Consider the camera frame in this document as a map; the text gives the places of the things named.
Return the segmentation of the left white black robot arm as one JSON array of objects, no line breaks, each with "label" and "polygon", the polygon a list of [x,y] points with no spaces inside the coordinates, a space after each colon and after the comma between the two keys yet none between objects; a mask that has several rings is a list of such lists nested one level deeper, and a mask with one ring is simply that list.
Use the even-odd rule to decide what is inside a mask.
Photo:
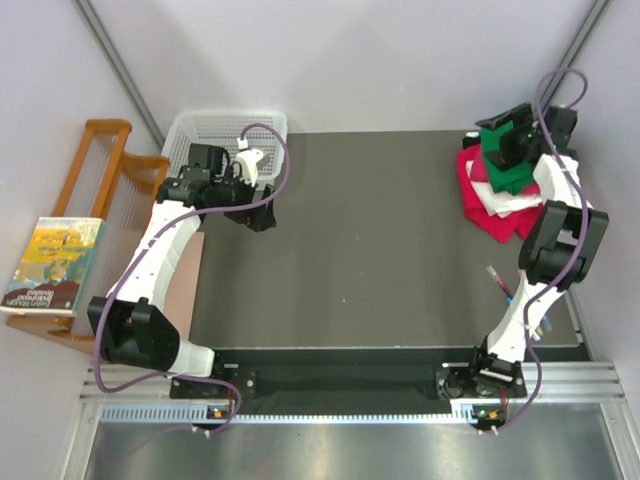
[{"label": "left white black robot arm", "polygon": [[209,347],[185,340],[166,314],[166,296],[181,256],[206,215],[223,211],[255,231],[275,224],[272,189],[254,195],[266,155],[247,141],[229,156],[222,147],[195,144],[188,162],[158,188],[146,231],[127,269],[104,296],[91,299],[87,314],[99,358],[171,374],[192,376],[205,396],[226,387],[225,370]]}]

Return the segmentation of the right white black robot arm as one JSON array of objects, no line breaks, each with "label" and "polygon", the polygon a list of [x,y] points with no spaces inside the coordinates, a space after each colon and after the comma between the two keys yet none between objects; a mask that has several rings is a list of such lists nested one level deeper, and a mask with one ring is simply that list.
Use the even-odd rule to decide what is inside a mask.
[{"label": "right white black robot arm", "polygon": [[501,170],[528,168],[543,201],[519,253],[519,286],[467,369],[467,384],[478,395],[525,394],[518,383],[536,330],[569,287],[584,280],[608,227],[608,214],[586,200],[578,163],[565,149],[576,121],[572,109],[536,115],[522,103],[477,123],[482,139],[493,142],[483,153]]}]

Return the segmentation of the green t shirt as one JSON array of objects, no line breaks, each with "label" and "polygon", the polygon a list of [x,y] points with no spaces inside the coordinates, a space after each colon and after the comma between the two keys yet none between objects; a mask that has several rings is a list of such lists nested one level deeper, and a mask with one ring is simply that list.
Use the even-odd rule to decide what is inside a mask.
[{"label": "green t shirt", "polygon": [[534,183],[534,179],[528,163],[504,163],[500,152],[499,140],[503,134],[512,129],[512,122],[508,122],[495,130],[482,127],[480,129],[480,141],[482,159],[493,191],[495,193],[519,195]]}]

